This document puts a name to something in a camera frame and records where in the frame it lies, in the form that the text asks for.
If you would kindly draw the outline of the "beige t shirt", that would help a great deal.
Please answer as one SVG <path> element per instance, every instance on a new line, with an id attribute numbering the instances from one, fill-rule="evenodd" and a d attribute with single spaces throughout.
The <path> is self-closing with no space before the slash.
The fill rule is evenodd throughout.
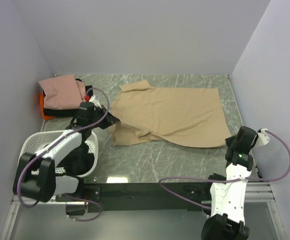
<path id="1" fill-rule="evenodd" d="M 217 88 L 152 87 L 142 80 L 120 89 L 111 104 L 120 119 L 109 129 L 115 146 L 165 140 L 216 148 L 231 136 Z"/>

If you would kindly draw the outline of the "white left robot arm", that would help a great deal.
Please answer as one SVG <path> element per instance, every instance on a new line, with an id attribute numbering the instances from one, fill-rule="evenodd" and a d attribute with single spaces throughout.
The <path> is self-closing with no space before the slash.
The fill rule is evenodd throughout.
<path id="1" fill-rule="evenodd" d="M 80 105 L 77 115 L 62 134 L 35 153 L 23 153 L 18 161 L 13 192 L 23 204 L 23 198 L 36 203 L 48 202 L 54 195 L 67 194 L 73 201 L 84 197 L 83 180 L 73 175 L 57 175 L 56 167 L 70 152 L 81 146 L 93 129 L 106 129 L 120 122 L 105 106 L 92 102 Z"/>

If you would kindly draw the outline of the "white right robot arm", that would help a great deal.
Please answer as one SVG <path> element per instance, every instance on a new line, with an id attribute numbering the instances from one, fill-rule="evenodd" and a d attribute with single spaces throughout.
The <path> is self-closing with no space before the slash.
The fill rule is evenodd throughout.
<path id="1" fill-rule="evenodd" d="M 247 178 L 251 176 L 254 164 L 250 151 L 257 140 L 258 133 L 246 126 L 225 139 L 227 182 L 211 182 L 204 187 L 204 194 L 212 203 L 210 217 L 201 233 L 203 240 L 248 239 L 250 228 L 245 226 L 244 203 Z"/>

